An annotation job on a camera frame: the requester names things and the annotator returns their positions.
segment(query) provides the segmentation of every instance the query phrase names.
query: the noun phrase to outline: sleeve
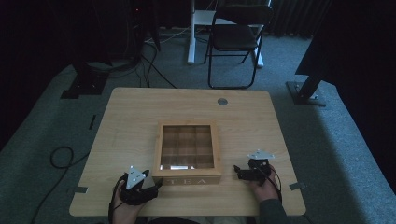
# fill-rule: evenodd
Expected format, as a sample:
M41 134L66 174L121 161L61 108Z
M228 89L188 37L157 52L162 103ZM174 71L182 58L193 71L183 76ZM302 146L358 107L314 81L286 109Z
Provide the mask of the sleeve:
M260 203L260 224L290 224L280 200L269 199Z

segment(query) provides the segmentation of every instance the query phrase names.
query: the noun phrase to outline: gray carpet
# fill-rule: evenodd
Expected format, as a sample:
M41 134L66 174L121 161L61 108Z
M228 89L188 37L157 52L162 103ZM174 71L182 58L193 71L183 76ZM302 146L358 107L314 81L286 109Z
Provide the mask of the gray carpet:
M335 87L325 82L319 85L318 90L328 104L326 107L295 105L290 97L285 83L306 79L295 76L294 72L309 43L309 39L300 37L267 36L262 49L264 67L258 70L256 81L249 89L270 92L297 178L307 185L302 190L306 216L290 217L290 221L296 224L310 221L316 224L395 223L395 194ZM197 42L193 65L186 64L188 44L185 37L163 41L154 64L178 88L208 89L207 64L202 64L205 42ZM145 46L143 55L151 60L153 48ZM214 73L221 77L222 84L248 78L251 61L235 64L228 58L217 60L221 60L215 63L219 70ZM52 80L1 151L0 223L31 222L39 203L64 173L50 165L51 152L68 146L74 149L74 161L86 155L111 91L116 87L146 87L143 74L149 65L143 62L130 71L112 73L102 95L60 99L76 75L71 66ZM92 65L108 68L100 63ZM150 69L149 82L152 88L172 88L154 69ZM67 151L61 150L54 161L67 165L69 158ZM84 164L85 160L68 169L60 185L42 204L35 223L106 223L106 217L71 217L68 213Z

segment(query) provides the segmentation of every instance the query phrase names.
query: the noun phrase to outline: hand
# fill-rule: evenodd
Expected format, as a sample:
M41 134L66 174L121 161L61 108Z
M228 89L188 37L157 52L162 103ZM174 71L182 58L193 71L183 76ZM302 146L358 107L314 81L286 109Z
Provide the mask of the hand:
M127 203L122 202L120 198L120 191L124 184L125 181L121 180L121 182L117 187L116 194L114 197L113 204L115 210L113 211L113 224L135 223L137 219L137 215L139 214L143 206L145 206L145 203L142 203L140 205L128 205Z
M249 181L247 184L250 186L250 188L253 190L254 194L256 195L257 201L262 202L268 199L278 199L278 194L277 194L277 183L275 181L275 173L274 172L274 167L270 165L271 167L271 174L269 178L276 184L276 187L269 181L265 180L264 184L262 186L259 186L259 182L257 181Z

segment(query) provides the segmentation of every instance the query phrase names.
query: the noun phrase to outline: black stand base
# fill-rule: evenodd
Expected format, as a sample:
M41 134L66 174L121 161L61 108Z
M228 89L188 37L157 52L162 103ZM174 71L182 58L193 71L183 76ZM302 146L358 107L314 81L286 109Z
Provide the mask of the black stand base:
M94 80L90 84L81 85L80 77L77 74L70 89L64 91L61 99L78 99L80 95L100 95L106 85L108 73L91 71Z
M302 98L299 96L300 88L304 85L303 82L286 82L288 86L291 97L293 98L293 102L296 105L319 105L326 106L326 102L323 100L323 97L319 90L316 90L314 94L308 99Z

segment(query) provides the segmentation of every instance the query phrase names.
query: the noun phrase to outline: table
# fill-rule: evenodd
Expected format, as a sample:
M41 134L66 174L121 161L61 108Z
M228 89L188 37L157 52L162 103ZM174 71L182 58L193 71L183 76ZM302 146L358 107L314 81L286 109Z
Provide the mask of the table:
M140 216L256 216L258 204L233 166L248 168L248 154L258 148L276 156L270 160L281 178L283 204L289 216L304 214L271 97L266 91L116 88L92 145L70 214L107 216L112 188L129 167L151 170L159 120L213 119L219 132L222 177L218 185L162 186ZM145 184L152 186L151 178Z
M191 0L191 33L190 33L190 45L189 45L189 57L187 60L188 64L194 64L195 62L195 25L212 25L212 19L215 15L215 11L212 10L195 10L195 0ZM220 21L219 23L229 23L227 21ZM258 67L263 67L262 56L259 55Z

